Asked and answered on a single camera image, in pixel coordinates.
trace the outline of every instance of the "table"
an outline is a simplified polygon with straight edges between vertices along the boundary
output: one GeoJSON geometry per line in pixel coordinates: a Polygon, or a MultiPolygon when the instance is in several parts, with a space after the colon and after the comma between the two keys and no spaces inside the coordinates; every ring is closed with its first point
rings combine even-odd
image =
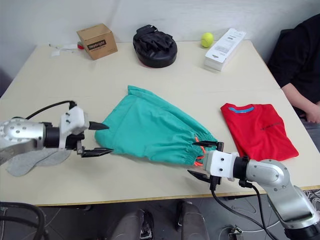
{"type": "MultiPolygon", "coordinates": [[[[117,46],[118,53],[99,59],[101,61],[91,61],[83,53],[63,52],[59,57],[50,57],[48,47],[36,48],[0,99],[0,121],[12,116],[27,116],[43,106],[68,98],[75,100],[89,114],[90,120],[101,122],[127,94],[127,85],[135,85],[153,91],[193,116],[224,142],[226,152],[233,152],[236,147],[220,107],[226,102],[238,106],[272,104],[299,151],[298,157],[283,161],[290,171],[292,183],[303,189],[320,188],[317,173],[320,153],[251,42],[244,41],[238,49],[238,54],[247,52],[246,57],[240,59],[236,54],[223,72],[211,72],[201,67],[199,61],[203,60],[201,56],[206,50],[197,42],[179,42],[177,62],[161,69],[147,68],[134,60],[131,44],[117,46]],[[254,74],[249,71],[253,65],[254,74]],[[29,96],[35,85],[40,91],[29,96]]],[[[57,125],[67,108],[67,105],[52,108],[34,120],[57,125]]],[[[83,144],[86,148],[97,146],[93,131],[86,131],[85,136],[83,144]]],[[[50,206],[210,196],[208,184],[187,172],[194,167],[155,163],[131,156],[109,154],[80,158],[73,152],[59,165],[36,167],[22,177],[9,175],[6,166],[5,163],[0,167],[1,201],[50,206]]],[[[252,193],[226,179],[217,187],[218,196],[252,193]]]]}

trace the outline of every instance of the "white wall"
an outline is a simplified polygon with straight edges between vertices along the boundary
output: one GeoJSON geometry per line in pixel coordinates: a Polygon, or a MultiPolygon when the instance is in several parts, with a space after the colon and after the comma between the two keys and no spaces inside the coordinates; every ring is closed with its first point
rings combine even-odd
{"type": "Polygon", "coordinates": [[[117,42],[152,24],[176,41],[247,32],[267,60],[281,29],[320,13],[320,0],[0,0],[0,68],[14,78],[36,45],[76,43],[77,30],[106,24],[117,42]]]}

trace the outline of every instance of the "tennis ball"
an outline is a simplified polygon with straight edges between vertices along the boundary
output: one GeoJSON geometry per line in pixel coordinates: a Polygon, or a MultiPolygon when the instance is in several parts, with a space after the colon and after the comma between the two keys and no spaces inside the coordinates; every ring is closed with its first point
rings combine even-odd
{"type": "Polygon", "coordinates": [[[213,42],[214,42],[214,35],[211,32],[206,32],[202,35],[201,45],[203,47],[208,48],[211,46],[213,42]]]}

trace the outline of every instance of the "robotic arm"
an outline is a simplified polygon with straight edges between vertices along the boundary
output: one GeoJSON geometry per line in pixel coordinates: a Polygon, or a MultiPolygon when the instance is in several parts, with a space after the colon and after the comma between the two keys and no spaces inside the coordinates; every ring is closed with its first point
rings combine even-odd
{"type": "Polygon", "coordinates": [[[30,151],[46,148],[76,150],[82,158],[98,157],[111,153],[109,148],[97,147],[86,150],[81,140],[84,131],[103,130],[108,127],[102,123],[89,121],[88,114],[76,104],[60,117],[60,124],[54,127],[50,122],[32,122],[15,117],[0,123],[0,165],[12,157],[30,151]]]}
{"type": "Polygon", "coordinates": [[[215,190],[221,177],[247,187],[248,182],[256,182],[267,193],[268,201],[285,228],[285,234],[291,240],[319,240],[320,214],[313,207],[307,196],[290,182],[288,169],[279,161],[266,159],[256,161],[247,156],[239,157],[238,153],[226,153],[219,150],[220,142],[196,142],[194,145],[218,146],[218,150],[209,151],[203,159],[203,167],[210,174],[189,172],[215,190]]]}

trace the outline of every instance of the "white box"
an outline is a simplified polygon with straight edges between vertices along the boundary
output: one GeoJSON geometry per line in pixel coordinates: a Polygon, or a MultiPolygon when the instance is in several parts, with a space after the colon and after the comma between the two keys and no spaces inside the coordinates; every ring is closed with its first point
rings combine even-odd
{"type": "Polygon", "coordinates": [[[230,28],[205,54],[204,65],[221,71],[246,33],[230,28]]]}

